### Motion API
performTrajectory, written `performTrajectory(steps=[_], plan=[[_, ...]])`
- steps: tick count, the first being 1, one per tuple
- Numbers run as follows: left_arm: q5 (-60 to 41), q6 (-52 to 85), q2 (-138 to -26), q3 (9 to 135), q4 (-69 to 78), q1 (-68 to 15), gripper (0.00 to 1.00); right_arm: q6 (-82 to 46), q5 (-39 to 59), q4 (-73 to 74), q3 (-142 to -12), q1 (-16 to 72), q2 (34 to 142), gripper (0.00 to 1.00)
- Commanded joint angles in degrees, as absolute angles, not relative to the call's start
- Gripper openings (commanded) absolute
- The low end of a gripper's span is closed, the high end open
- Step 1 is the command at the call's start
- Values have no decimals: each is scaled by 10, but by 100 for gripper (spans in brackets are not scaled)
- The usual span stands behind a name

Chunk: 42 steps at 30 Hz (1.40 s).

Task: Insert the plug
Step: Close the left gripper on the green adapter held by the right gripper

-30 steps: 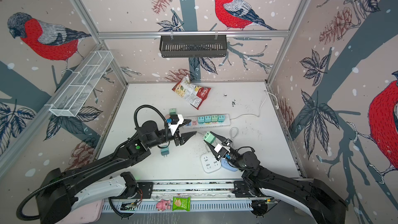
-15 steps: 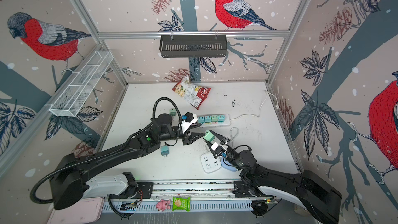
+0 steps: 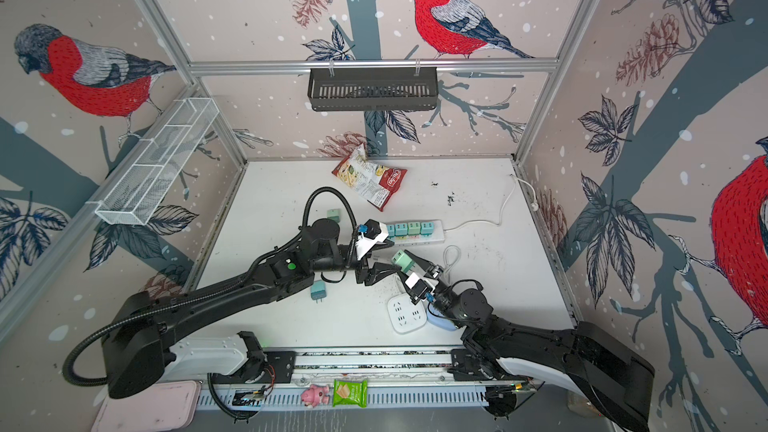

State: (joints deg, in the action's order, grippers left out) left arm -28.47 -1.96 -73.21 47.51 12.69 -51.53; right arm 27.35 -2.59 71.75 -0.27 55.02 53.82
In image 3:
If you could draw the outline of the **white multicolour power strip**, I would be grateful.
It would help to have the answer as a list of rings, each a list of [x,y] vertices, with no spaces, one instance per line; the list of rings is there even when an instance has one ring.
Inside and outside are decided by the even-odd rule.
[[[401,246],[401,247],[409,247],[409,246],[422,246],[422,245],[431,245],[431,244],[440,244],[443,243],[445,238],[445,230],[443,227],[443,223],[441,220],[431,220],[431,221],[418,221],[418,222],[433,222],[435,224],[435,230],[434,233],[431,235],[415,235],[415,236],[403,236],[403,237],[391,237],[394,241],[395,245]],[[388,222],[386,225],[391,224],[395,225],[396,223],[408,223],[408,222]]]

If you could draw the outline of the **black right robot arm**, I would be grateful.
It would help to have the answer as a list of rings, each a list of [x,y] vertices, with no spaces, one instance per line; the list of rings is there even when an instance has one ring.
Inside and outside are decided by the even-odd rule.
[[[647,431],[655,369],[599,326],[580,322],[571,329],[542,329],[512,323],[493,312],[482,285],[460,293],[443,282],[442,267],[408,250],[403,283],[414,302],[424,300],[441,317],[463,330],[461,341],[476,358],[481,374],[536,378],[579,393],[617,426]]]

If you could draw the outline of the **light green plug adapter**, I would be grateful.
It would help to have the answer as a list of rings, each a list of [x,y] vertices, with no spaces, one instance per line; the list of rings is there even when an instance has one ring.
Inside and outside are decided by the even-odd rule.
[[[418,222],[418,221],[416,221],[416,222],[408,222],[407,223],[407,227],[408,227],[407,234],[409,236],[415,236],[415,235],[420,235],[421,234],[421,223],[420,222]]]

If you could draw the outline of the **green plug adapter front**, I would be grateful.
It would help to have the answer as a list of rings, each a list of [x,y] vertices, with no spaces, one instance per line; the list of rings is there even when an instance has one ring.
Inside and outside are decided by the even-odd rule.
[[[415,264],[414,259],[406,250],[398,251],[391,260],[392,264],[397,266],[403,273],[408,273]]]

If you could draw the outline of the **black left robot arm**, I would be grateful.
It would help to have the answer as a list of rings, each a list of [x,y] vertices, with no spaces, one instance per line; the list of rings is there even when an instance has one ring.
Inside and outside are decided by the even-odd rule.
[[[331,219],[309,220],[323,193],[349,203],[333,187],[320,187],[307,199],[297,234],[258,256],[248,270],[175,297],[153,299],[146,291],[129,296],[114,319],[77,344],[64,359],[64,380],[78,387],[104,386],[113,399],[133,396],[158,382],[178,360],[172,348],[193,333],[244,310],[278,302],[309,288],[316,274],[352,270],[362,282],[376,283],[379,267],[369,266],[375,251],[393,246],[388,228],[370,219],[353,220],[350,241],[339,241]]]

